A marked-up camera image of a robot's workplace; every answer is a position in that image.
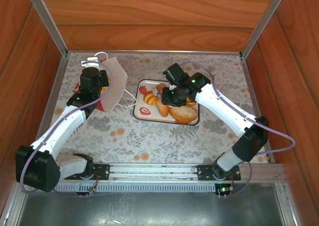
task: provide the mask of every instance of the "face mask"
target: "face mask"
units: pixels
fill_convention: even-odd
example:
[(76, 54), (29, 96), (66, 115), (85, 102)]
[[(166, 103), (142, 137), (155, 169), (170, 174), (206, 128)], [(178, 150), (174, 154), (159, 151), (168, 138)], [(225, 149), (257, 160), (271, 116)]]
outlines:
[[(109, 112), (111, 111), (116, 105), (120, 105), (124, 108), (129, 108), (132, 107), (136, 104), (136, 98), (129, 93), (127, 90), (125, 90), (126, 82), (128, 79), (128, 75), (118, 62), (117, 58), (107, 58), (106, 60), (102, 61), (102, 63), (109, 68), (109, 70), (112, 73), (112, 78), (110, 79), (109, 76), (109, 81), (113, 81), (112, 86), (107, 93), (107, 95), (101, 99), (101, 107), (102, 111), (104, 112)], [(130, 94), (134, 99), (135, 103), (130, 106), (123, 106), (119, 104), (118, 102), (122, 98), (122, 95), (126, 91), (128, 94)]]

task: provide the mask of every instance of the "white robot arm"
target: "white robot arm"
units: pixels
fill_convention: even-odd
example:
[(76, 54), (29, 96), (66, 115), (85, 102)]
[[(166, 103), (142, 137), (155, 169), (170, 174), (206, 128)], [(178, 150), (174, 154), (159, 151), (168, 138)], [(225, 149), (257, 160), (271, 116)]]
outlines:
[[(16, 152), (16, 179), (19, 182), (25, 165), (23, 182), (29, 186), (50, 192), (60, 179), (74, 174), (90, 176), (93, 173), (93, 158), (84, 154), (56, 160), (64, 143), (92, 113), (102, 87), (108, 86), (105, 70), (100, 71), (98, 58), (88, 58), (80, 77), (79, 90), (69, 99), (59, 119), (31, 146), (21, 146)], [(36, 152), (29, 164), (27, 160)]]
[(186, 98), (205, 106), (223, 120), (239, 137), (228, 151), (223, 153), (213, 164), (213, 171), (218, 179), (225, 178), (237, 164), (249, 162), (268, 140), (268, 132), (247, 120), (253, 119), (268, 126), (265, 117), (256, 118), (235, 105), (222, 95), (201, 73), (189, 76), (178, 64), (173, 64), (163, 72), (166, 79), (175, 87), (163, 88), (162, 103), (170, 106), (186, 104)]

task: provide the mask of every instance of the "aluminum frame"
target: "aluminum frame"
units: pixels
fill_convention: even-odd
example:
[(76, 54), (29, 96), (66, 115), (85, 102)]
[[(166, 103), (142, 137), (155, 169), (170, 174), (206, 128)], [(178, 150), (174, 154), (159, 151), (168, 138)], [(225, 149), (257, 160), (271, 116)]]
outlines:
[(152, 54), (189, 54), (189, 55), (234, 55), (240, 56), (234, 51), (175, 51), (175, 50), (69, 50), (70, 53), (152, 53)]
[[(146, 164), (146, 163), (110, 163), (110, 176), (104, 183), (205, 183), (199, 181), (196, 166), (193, 164)], [(252, 163), (253, 175), (251, 183), (275, 183), (285, 181), (285, 173), (281, 164)], [(250, 168), (247, 163), (239, 166), (241, 181), (246, 183)], [(61, 180), (60, 183), (83, 183), (82, 180)], [(206, 181), (206, 183), (231, 183), (231, 181)]]
[(292, 201), (292, 196), (287, 182), (276, 182), (275, 189), (285, 225), (300, 226), (301, 222), (298, 217), (295, 204)]
[(252, 34), (250, 35), (246, 45), (242, 51), (242, 56), (246, 59), (252, 50), (253, 46), (257, 42), (260, 34), (266, 27), (268, 21), (270, 20), (271, 16), (273, 16), (276, 8), (278, 7), (281, 0), (271, 0), (269, 5), (266, 8), (266, 11), (263, 13), (262, 17), (258, 21), (256, 27), (254, 28)]
[(66, 56), (68, 52), (68, 48), (66, 44), (64, 43), (64, 40), (56, 27), (55, 22), (53, 21), (53, 18), (46, 7), (43, 0), (31, 0), (34, 8), (38, 12), (40, 18), (42, 19), (45, 27), (47, 28), (48, 32), (50, 33), (53, 41), (55, 42), (57, 48), (59, 49), (62, 56)]
[(0, 226), (15, 226), (18, 223), (22, 210), (25, 194), (19, 189), (19, 183), (15, 182), (11, 188), (5, 208), (0, 218)]

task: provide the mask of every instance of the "food tray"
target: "food tray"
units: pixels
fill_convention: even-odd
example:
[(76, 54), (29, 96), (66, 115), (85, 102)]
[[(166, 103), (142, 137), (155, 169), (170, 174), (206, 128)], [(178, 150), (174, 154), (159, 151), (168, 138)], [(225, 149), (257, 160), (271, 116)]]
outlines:
[[(158, 81), (158, 80), (150, 80), (144, 79), (139, 82), (137, 94), (136, 94), (136, 105), (134, 107), (134, 116), (139, 120), (150, 120), (150, 121), (159, 121), (165, 123), (173, 123), (173, 124), (186, 124), (183, 122), (179, 122), (171, 117), (168, 114), (167, 117), (162, 117), (158, 111), (158, 108), (155, 105), (148, 105), (144, 102), (144, 94), (148, 91), (152, 91), (156, 86), (160, 83), (164, 83), (167, 86), (168, 82)], [(199, 122), (199, 105), (196, 104), (192, 106), (197, 111), (197, 118), (189, 123), (188, 125), (196, 125)]]

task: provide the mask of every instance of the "black mounting bracket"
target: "black mounting bracket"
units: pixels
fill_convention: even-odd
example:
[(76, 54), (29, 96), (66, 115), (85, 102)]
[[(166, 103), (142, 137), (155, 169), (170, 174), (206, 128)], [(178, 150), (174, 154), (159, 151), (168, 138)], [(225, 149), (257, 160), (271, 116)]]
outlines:
[(239, 166), (236, 165), (226, 172), (226, 177), (223, 179), (219, 179), (215, 175), (214, 166), (213, 165), (197, 165), (197, 175), (199, 181), (209, 181), (209, 180), (241, 180)]
[(93, 164), (93, 172), (85, 177), (81, 174), (71, 175), (65, 178), (65, 180), (96, 180), (97, 175), (99, 175), (99, 180), (109, 180), (110, 176), (110, 165), (108, 164)]

